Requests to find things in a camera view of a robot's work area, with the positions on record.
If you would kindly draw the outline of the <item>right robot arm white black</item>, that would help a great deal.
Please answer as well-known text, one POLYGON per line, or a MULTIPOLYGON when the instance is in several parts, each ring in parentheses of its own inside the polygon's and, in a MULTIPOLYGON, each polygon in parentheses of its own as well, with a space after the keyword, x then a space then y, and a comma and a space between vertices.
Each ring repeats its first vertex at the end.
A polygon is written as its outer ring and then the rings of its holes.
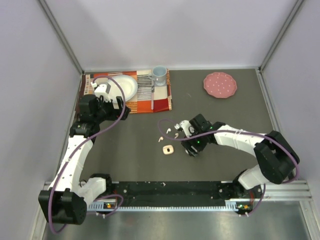
POLYGON ((238 174, 233 180, 233 192, 245 198, 253 188, 266 183, 280 185, 288 181, 300 159, 278 131, 254 133, 236 129, 223 122, 211 123, 202 114, 182 120, 175 129, 184 133, 181 145, 196 157, 208 144, 230 147, 255 157, 257 165, 238 174))

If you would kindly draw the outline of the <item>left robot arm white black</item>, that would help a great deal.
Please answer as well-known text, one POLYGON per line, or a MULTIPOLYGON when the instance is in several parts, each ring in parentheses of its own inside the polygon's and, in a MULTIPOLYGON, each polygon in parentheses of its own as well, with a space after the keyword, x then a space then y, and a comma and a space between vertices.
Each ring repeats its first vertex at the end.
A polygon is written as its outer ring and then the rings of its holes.
POLYGON ((109 198, 114 191, 109 174, 94 173, 84 185, 81 185, 81 174, 96 137, 102 134, 100 124, 111 121, 113 128, 120 120, 126 120, 131 110, 121 96, 115 101, 105 101, 94 94, 84 95, 78 108, 58 173, 50 187, 38 195, 41 210, 51 227, 82 224, 88 206, 99 197, 109 198))

